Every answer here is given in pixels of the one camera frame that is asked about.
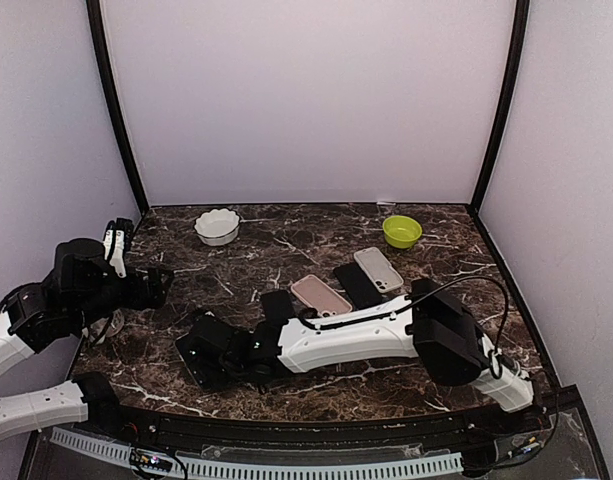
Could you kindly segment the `white phone case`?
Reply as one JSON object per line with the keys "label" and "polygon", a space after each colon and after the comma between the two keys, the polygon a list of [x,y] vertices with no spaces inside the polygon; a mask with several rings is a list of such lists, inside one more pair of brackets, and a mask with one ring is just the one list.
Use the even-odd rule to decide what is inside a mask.
{"label": "white phone case", "polygon": [[380,293],[391,292],[404,285],[402,276],[379,248],[356,251],[353,258]]}

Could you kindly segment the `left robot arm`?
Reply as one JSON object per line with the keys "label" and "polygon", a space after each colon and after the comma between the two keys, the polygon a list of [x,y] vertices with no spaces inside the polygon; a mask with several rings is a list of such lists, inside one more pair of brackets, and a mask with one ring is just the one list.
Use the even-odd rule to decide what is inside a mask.
{"label": "left robot arm", "polygon": [[[78,238],[59,244],[47,277],[11,291],[0,302],[0,377],[54,341],[83,331],[119,309],[158,309],[174,275],[148,268],[119,274],[101,242]],[[77,375],[52,388],[0,397],[0,442],[68,423],[91,422],[106,436],[127,427],[126,412],[107,378]]]}

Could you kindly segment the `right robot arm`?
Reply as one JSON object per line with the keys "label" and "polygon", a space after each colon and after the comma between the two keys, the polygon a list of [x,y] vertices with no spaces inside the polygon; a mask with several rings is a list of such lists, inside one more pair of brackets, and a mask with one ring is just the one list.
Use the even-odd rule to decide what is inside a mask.
{"label": "right robot arm", "polygon": [[433,382],[470,385],[492,398],[500,406],[496,424],[507,434],[535,416],[530,374],[500,351],[446,285],[421,278],[407,294],[330,316],[314,308],[295,311],[285,290],[263,295],[261,303],[264,319],[252,330],[205,309],[195,312],[175,347],[200,387],[261,386],[334,364],[417,358]]}

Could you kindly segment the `pink phone case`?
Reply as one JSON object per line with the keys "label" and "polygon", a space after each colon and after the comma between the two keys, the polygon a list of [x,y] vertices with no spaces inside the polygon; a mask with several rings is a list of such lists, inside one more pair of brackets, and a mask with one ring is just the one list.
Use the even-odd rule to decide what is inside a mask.
{"label": "pink phone case", "polygon": [[290,290],[303,305],[315,309],[323,317],[347,314],[353,310],[347,300],[312,274],[294,282]]}

